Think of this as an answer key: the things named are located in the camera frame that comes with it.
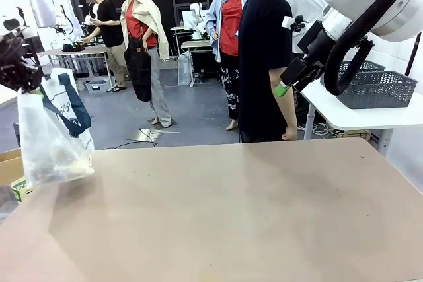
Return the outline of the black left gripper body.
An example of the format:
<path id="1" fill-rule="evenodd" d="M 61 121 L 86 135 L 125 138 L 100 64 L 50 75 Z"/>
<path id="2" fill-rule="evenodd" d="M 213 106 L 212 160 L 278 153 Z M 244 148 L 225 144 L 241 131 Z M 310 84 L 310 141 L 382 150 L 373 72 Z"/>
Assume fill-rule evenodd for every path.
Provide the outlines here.
<path id="1" fill-rule="evenodd" d="M 24 60 L 25 48 L 22 38 L 1 39 L 1 84 L 11 90 L 20 90 L 23 79 L 41 79 L 42 68 Z"/>

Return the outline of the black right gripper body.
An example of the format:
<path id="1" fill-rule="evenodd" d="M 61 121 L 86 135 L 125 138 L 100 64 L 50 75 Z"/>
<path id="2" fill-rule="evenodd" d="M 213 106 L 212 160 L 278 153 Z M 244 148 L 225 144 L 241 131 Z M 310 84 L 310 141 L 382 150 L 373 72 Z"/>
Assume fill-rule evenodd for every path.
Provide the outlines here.
<path id="1" fill-rule="evenodd" d="M 308 63 L 325 63 L 331 51 L 331 37 L 321 21 L 315 21 L 297 44 Z"/>

